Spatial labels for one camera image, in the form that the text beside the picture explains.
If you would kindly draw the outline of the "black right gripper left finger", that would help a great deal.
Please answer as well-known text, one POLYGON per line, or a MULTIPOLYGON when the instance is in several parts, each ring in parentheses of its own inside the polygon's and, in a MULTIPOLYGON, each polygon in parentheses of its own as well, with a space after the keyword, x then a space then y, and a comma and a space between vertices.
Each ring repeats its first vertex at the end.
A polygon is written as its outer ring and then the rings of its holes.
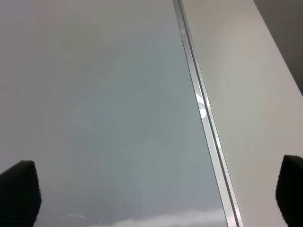
POLYGON ((0 225, 32 227, 42 203, 34 161, 22 160, 0 174, 0 225))

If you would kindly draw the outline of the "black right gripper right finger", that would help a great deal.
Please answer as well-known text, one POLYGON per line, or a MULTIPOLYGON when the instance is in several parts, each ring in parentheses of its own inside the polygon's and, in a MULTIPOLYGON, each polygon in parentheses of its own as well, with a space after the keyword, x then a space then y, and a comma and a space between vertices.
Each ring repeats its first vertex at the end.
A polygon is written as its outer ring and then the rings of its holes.
POLYGON ((285 155, 276 186, 276 201, 289 227, 303 225, 303 158, 285 155))

